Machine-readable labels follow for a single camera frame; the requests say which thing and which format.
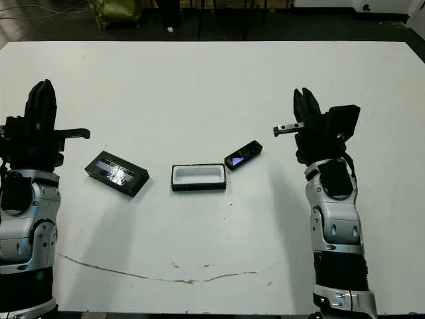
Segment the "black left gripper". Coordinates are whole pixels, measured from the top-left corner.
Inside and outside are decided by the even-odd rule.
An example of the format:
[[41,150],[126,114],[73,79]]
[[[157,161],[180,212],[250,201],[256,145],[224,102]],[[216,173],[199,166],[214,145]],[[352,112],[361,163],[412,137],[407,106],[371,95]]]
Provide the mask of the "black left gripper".
[[37,119],[39,81],[29,92],[25,117],[8,117],[8,163],[11,169],[35,169],[52,172],[63,164],[65,140],[90,138],[86,128],[56,130],[56,94],[51,81],[41,90],[41,120]]

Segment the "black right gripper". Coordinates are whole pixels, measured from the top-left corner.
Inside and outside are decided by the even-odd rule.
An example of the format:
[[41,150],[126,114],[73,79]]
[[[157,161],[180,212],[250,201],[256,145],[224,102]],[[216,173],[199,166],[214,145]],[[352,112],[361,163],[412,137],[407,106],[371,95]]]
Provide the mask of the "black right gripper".
[[313,93],[302,88],[294,90],[294,116],[296,122],[273,127],[275,137],[294,133],[296,158],[310,165],[321,160],[343,158],[347,140],[347,116],[322,114]]

